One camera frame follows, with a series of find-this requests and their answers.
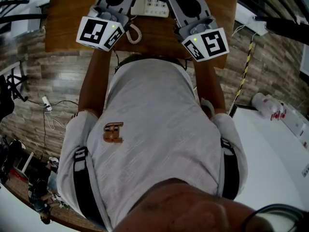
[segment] wooden table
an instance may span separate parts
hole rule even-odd
[[[224,27],[227,39],[233,31],[237,0],[205,0],[217,24]],[[95,0],[50,0],[46,25],[45,51],[71,51],[89,49],[76,43],[82,16],[88,14]],[[138,16],[134,24],[142,31],[139,44],[132,45],[124,35],[115,45],[116,50],[150,53],[174,58],[189,58],[187,50],[174,37],[176,22],[171,17]],[[227,55],[209,60],[210,64],[224,68]]]

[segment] yellow black striped pole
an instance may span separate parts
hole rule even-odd
[[[252,40],[251,40],[250,45],[249,45],[249,52],[248,52],[248,56],[247,56],[246,67],[245,67],[245,69],[244,69],[244,71],[243,71],[242,80],[241,80],[240,86],[239,86],[239,88],[238,88],[236,97],[235,97],[235,99],[234,99],[234,101],[233,101],[233,104],[232,104],[232,106],[231,106],[230,112],[231,112],[231,110],[232,110],[232,108],[233,108],[233,105],[235,104],[235,102],[237,101],[238,97],[240,96],[242,86],[243,86],[243,84],[245,83],[245,78],[246,78],[246,75],[247,75],[247,72],[248,72],[248,66],[249,66],[250,57],[251,57],[252,44],[253,44],[253,37],[252,37]]]

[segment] plastic bottle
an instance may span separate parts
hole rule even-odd
[[[283,105],[275,98],[273,98],[271,95],[266,95],[266,98],[273,101],[277,107],[277,112],[276,114],[274,115],[274,117],[277,119],[277,120],[280,120],[281,117],[285,114],[284,113],[284,107]]]
[[[262,93],[257,93],[252,98],[252,106],[254,106],[266,118],[272,118],[277,112],[278,107],[272,99],[268,99]]]

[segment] wall outlet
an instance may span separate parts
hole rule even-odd
[[[53,108],[52,108],[52,106],[51,106],[51,104],[50,104],[50,102],[49,102],[47,96],[44,95],[44,96],[42,97],[42,100],[43,100],[43,103],[45,104],[45,108],[46,108],[49,112],[51,112]]]

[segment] white t-shirt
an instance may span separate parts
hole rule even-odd
[[[213,124],[196,102],[190,77],[178,65],[145,59],[122,66],[115,74],[106,111],[97,119],[80,112],[67,125],[61,151],[58,191],[81,214],[76,199],[74,153],[87,146],[93,193],[114,228],[154,184],[177,178],[209,194],[218,192],[220,138],[236,147],[240,182],[247,163],[234,122],[217,115]],[[109,123],[122,122],[122,143],[103,139]]]

